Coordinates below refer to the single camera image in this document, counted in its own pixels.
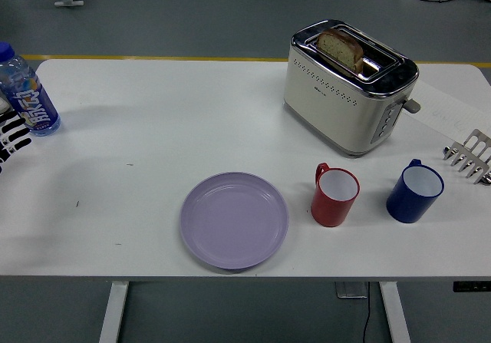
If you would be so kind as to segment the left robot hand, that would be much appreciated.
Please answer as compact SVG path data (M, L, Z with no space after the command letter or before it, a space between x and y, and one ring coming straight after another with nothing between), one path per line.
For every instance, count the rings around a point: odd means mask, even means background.
M14 110L1 113L1 164L32 142L29 133L25 119Z

